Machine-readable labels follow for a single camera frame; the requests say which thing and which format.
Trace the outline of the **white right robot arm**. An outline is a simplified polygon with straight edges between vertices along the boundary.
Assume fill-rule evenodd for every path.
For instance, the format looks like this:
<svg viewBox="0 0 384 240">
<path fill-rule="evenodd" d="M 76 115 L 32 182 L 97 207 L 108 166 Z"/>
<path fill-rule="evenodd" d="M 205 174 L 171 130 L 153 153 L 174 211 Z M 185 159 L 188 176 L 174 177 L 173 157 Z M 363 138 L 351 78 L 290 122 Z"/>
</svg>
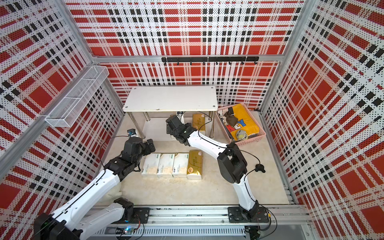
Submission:
<svg viewBox="0 0 384 240">
<path fill-rule="evenodd" d="M 166 120 L 170 135 L 180 143 L 199 149 L 218 161 L 222 177 L 233 185 L 239 200 L 239 208 L 245 221 L 251 222 L 259 212 L 259 203 L 251 192 L 247 161 L 239 147 L 217 142 L 195 129 L 191 123 L 183 124 L 177 116 Z"/>
</svg>

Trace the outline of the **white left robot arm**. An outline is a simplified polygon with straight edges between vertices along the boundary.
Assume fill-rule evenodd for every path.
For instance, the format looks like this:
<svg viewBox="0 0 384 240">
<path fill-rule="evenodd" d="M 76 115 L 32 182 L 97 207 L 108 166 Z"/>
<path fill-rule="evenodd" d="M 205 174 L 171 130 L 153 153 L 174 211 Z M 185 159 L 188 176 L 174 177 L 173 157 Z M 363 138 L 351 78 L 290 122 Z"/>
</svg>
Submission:
<svg viewBox="0 0 384 240">
<path fill-rule="evenodd" d="M 86 240 L 109 224 L 134 219 L 134 204 L 122 197 L 88 218 L 85 215 L 106 193 L 139 167 L 143 156 L 155 150 L 151 139 L 129 138 L 121 154 L 111 159 L 90 184 L 62 207 L 35 219 L 33 239 Z"/>
</svg>

